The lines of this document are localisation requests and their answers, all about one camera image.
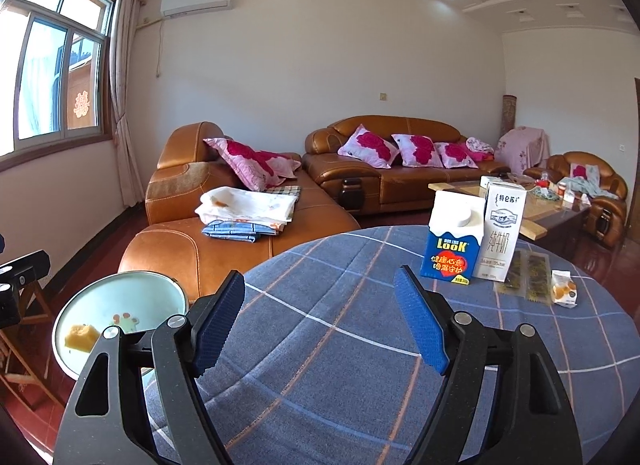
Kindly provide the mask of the pink covered chair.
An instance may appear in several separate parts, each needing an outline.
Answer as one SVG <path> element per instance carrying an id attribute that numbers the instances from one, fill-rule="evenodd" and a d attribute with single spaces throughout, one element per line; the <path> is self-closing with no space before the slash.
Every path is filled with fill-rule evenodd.
<path id="1" fill-rule="evenodd" d="M 495 160 L 521 176 L 528 168 L 540 166 L 549 158 L 549 141 L 544 129 L 516 127 L 504 134 L 495 149 Z"/>

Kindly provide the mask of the clear sachet strip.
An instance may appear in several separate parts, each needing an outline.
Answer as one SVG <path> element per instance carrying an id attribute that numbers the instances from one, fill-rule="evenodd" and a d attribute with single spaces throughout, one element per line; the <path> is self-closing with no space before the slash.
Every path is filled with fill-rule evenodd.
<path id="1" fill-rule="evenodd" d="M 524 256 L 521 249 L 515 249 L 510 268 L 503 282 L 494 283 L 494 291 L 499 294 L 525 297 L 526 285 L 523 275 Z"/>
<path id="2" fill-rule="evenodd" d="M 546 254 L 529 251 L 526 255 L 526 298 L 549 306 L 551 298 L 551 271 Z"/>

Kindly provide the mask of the folded white cloth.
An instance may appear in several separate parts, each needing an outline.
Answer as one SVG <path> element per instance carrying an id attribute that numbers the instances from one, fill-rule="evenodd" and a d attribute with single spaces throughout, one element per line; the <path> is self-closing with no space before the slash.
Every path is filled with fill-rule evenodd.
<path id="1" fill-rule="evenodd" d="M 214 220 L 239 221 L 280 229 L 292 221 L 296 197 L 220 186 L 204 193 L 200 202 L 195 214 L 205 224 Z"/>

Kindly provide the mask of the beige curtain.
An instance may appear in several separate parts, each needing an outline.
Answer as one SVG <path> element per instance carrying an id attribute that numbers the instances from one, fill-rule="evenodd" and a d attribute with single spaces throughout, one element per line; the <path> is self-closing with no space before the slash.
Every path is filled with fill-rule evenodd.
<path id="1" fill-rule="evenodd" d="M 148 0 L 115 0 L 110 31 L 110 82 L 114 142 L 122 203 L 137 205 L 144 199 L 140 172 L 128 124 L 129 67 L 139 11 Z"/>

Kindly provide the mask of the wooden chair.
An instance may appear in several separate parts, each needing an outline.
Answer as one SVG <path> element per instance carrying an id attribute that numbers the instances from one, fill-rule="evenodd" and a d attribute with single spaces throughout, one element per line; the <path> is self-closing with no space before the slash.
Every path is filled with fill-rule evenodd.
<path id="1" fill-rule="evenodd" d="M 28 386 L 39 388 L 58 407 L 65 403 L 52 385 L 50 368 L 52 363 L 51 344 L 47 349 L 40 346 L 37 335 L 43 335 L 53 323 L 20 324 L 1 329 L 1 384 L 23 407 L 35 412 L 38 404 L 28 401 L 25 391 Z"/>

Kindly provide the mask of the yellow sponge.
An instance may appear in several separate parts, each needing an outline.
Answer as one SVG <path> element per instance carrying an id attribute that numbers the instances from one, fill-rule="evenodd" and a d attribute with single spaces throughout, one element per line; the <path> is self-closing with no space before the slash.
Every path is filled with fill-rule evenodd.
<path id="1" fill-rule="evenodd" d="M 67 348 L 90 353 L 101 333 L 90 324 L 73 325 L 64 338 Z"/>

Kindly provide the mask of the pink pillow left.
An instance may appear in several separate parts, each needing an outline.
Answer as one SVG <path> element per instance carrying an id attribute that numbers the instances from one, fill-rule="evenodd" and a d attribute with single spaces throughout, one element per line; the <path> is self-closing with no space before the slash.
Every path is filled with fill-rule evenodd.
<path id="1" fill-rule="evenodd" d="M 337 154 L 360 160 L 376 169 L 390 169 L 398 148 L 360 124 Z"/>

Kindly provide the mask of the light blue trash bin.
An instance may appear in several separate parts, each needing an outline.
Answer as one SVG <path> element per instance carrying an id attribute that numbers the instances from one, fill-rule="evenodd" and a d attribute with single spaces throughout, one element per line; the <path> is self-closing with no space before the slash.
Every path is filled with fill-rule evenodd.
<path id="1" fill-rule="evenodd" d="M 103 277 L 62 307 L 52 329 L 53 355 L 64 373 L 77 379 L 89 353 L 66 345 L 75 326 L 91 326 L 98 333 L 111 325 L 125 333 L 143 332 L 188 309 L 186 293 L 164 274 L 130 271 Z"/>

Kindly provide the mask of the blue checked tablecloth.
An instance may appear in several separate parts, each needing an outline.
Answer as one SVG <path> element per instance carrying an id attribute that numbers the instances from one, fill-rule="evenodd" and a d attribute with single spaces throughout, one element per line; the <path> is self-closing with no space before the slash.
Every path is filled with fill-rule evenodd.
<path id="1" fill-rule="evenodd" d="M 419 269 L 427 229 L 382 226 L 296 246 L 247 272 L 243 309 L 217 364 L 198 380 L 210 420 L 237 464 L 400 464 L 442 378 L 421 357 L 394 292 Z M 497 292 L 489 281 L 425 280 L 483 324 L 533 325 L 593 456 L 639 388 L 632 318 L 574 270 L 572 309 Z"/>

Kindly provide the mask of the clear sachet strip right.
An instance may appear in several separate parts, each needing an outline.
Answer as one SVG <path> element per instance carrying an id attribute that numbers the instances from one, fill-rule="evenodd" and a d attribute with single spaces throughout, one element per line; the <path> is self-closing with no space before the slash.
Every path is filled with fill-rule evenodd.
<path id="1" fill-rule="evenodd" d="M 546 254 L 529 251 L 526 255 L 526 298 L 549 306 L 551 298 L 551 271 Z"/>

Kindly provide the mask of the brown leather chaise sofa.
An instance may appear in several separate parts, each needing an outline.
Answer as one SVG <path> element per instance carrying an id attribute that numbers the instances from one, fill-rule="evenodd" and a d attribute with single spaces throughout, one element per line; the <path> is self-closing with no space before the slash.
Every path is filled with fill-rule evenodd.
<path id="1" fill-rule="evenodd" d="M 358 226 L 298 156 L 254 151 L 208 121 L 171 133 L 145 210 L 149 225 L 129 243 L 120 271 L 167 275 L 191 301 L 216 292 L 232 270 L 246 272 L 288 248 Z"/>

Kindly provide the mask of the small white snack box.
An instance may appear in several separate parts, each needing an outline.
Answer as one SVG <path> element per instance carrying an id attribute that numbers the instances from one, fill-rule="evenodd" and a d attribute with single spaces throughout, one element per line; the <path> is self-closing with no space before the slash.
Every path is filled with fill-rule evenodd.
<path id="1" fill-rule="evenodd" d="M 570 271 L 553 270 L 551 272 L 552 301 L 564 308 L 577 306 L 577 285 Z"/>

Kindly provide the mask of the tall patterned floor lamp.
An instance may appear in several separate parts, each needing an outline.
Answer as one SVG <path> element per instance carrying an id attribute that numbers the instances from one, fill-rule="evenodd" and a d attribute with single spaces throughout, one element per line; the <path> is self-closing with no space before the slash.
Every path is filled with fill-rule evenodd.
<path id="1" fill-rule="evenodd" d="M 515 127 L 516 101 L 518 99 L 512 94 L 505 94 L 502 97 L 501 136 L 504 136 Z"/>

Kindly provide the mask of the clear sachet strip left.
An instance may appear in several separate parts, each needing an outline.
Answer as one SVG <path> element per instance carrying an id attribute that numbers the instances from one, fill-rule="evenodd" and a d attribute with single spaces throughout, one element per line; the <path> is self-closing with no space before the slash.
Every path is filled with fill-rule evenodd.
<path id="1" fill-rule="evenodd" d="M 494 283 L 494 291 L 499 294 L 525 297 L 526 285 L 523 275 L 524 256 L 521 249 L 515 249 L 510 268 L 503 282 Z"/>

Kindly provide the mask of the brown leather long sofa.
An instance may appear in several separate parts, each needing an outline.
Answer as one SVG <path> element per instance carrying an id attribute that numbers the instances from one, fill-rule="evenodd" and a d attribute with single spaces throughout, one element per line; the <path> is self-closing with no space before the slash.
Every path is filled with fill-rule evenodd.
<path id="1" fill-rule="evenodd" d="M 305 140 L 303 166 L 306 173 L 338 205 L 356 216 L 422 210 L 433 206 L 431 183 L 477 181 L 510 171 L 502 162 L 480 162 L 476 168 L 408 168 L 397 156 L 388 169 L 373 168 L 356 158 L 337 154 L 356 128 L 368 130 L 390 141 L 394 133 L 416 133 L 434 141 L 461 143 L 466 138 L 444 122 L 413 117 L 361 115 L 335 121 L 309 133 Z"/>

